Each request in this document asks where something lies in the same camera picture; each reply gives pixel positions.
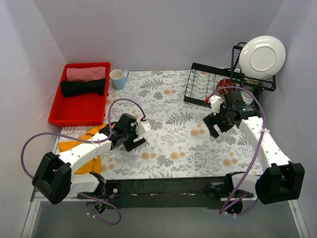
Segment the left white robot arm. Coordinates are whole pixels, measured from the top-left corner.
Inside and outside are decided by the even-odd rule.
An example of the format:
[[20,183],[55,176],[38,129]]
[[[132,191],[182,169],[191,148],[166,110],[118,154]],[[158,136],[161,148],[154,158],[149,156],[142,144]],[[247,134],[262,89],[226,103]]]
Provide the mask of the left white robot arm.
[[60,203],[70,194],[84,193],[102,198],[106,192],[106,180],[96,172],[78,175],[76,171],[98,155],[121,145],[126,151],[135,149],[145,143],[143,134],[150,129],[146,119],[137,120],[124,113],[114,126],[105,126],[88,143],[81,143],[59,154],[46,153],[32,184],[51,204]]

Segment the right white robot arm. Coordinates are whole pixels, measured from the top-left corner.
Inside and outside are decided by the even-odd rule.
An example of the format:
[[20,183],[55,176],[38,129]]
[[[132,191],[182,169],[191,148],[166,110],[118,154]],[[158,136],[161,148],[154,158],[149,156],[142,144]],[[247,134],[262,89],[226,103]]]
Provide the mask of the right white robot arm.
[[264,113],[260,106],[248,105],[238,91],[219,96],[209,96],[206,103],[212,113],[203,121],[210,135],[219,137],[237,127],[254,149],[252,161],[259,160],[263,173],[251,175],[249,165],[245,172],[226,175],[224,191],[235,197],[241,191],[256,195],[262,204],[271,204],[298,199],[300,196],[305,169],[300,163],[293,163],[280,150],[266,128]]

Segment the orange t shirt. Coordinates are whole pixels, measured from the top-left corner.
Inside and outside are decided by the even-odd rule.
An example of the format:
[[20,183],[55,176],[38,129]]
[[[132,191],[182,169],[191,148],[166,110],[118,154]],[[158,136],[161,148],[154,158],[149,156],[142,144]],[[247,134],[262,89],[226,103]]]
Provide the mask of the orange t shirt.
[[71,170],[73,175],[85,175],[89,172],[96,172],[101,174],[101,157],[100,154],[104,152],[102,146],[106,149],[110,148],[110,141],[103,142],[101,144],[92,143],[93,140],[104,140],[106,135],[99,134],[99,131],[105,128],[106,124],[96,126],[88,131],[82,140],[86,142],[80,142],[76,140],[60,142],[58,144],[61,158],[66,162],[71,163]]

